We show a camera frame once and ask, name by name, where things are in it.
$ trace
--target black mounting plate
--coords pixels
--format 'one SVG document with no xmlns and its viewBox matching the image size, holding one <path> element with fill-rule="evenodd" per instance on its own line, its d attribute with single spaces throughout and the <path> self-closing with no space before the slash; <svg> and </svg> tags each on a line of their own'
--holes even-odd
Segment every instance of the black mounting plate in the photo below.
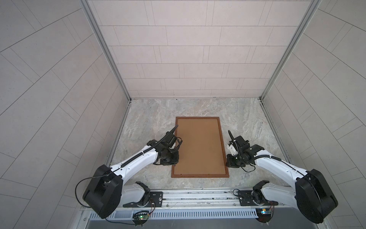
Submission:
<svg viewBox="0 0 366 229">
<path fill-rule="evenodd" d="M 162 199 L 163 199 L 163 192 L 150 192 L 149 199 L 153 199 L 155 202 L 155 207 L 161 207 L 162 206 Z M 132 202 L 128 204 L 124 204 L 123 207 L 140 207 L 137 205 L 137 203 Z M 151 207 L 151 203 L 148 202 L 146 206 L 144 207 Z"/>
<path fill-rule="evenodd" d="M 238 196 L 239 196 L 239 202 L 240 202 L 240 206 L 258 206 L 254 201 L 253 201 L 253 197 L 251 195 L 251 190 L 239 190 L 238 191 Z M 272 203 L 274 205 L 278 205 L 278 202 L 276 201 L 272 201 Z"/>
</svg>

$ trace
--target cork board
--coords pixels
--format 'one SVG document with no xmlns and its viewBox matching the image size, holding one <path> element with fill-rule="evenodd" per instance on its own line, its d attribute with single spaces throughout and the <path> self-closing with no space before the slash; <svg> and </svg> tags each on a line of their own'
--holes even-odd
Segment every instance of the cork board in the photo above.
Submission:
<svg viewBox="0 0 366 229">
<path fill-rule="evenodd" d="M 176 117 L 183 143 L 172 178 L 229 177 L 219 117 Z"/>
</svg>

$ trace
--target side wall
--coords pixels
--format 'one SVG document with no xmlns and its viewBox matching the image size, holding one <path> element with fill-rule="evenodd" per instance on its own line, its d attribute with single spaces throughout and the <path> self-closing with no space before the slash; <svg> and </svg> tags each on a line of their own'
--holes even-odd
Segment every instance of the side wall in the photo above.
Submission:
<svg viewBox="0 0 366 229">
<path fill-rule="evenodd" d="M 0 228 L 67 228 L 126 105 L 77 0 L 1 1 Z"/>
<path fill-rule="evenodd" d="M 259 97 L 309 3 L 89 1 L 133 98 Z"/>
<path fill-rule="evenodd" d="M 366 2 L 323 0 L 264 104 L 292 162 L 323 173 L 333 229 L 366 228 Z"/>
</svg>

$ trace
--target robotic arm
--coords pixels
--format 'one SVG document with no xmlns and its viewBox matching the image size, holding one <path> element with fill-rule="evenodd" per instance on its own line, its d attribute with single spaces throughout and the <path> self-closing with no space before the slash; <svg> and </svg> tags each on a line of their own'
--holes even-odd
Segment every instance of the robotic arm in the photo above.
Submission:
<svg viewBox="0 0 366 229">
<path fill-rule="evenodd" d="M 182 143 L 173 132 L 178 126 L 159 141 L 151 140 L 130 158 L 108 168 L 100 166 L 91 178 L 83 194 L 83 200 L 102 218 L 106 218 L 119 204 L 136 202 L 145 206 L 149 201 L 150 189 L 141 182 L 123 185 L 134 174 L 149 164 L 175 165 L 178 163 L 178 150 Z M 290 187 L 261 181 L 253 187 L 251 199 L 263 205 L 276 201 L 298 209 L 307 219 L 321 223 L 338 206 L 324 176 L 317 170 L 307 171 L 275 157 L 259 145 L 250 146 L 242 136 L 233 138 L 227 155 L 227 167 L 239 168 L 246 165 L 259 166 L 283 179 Z"/>
</svg>

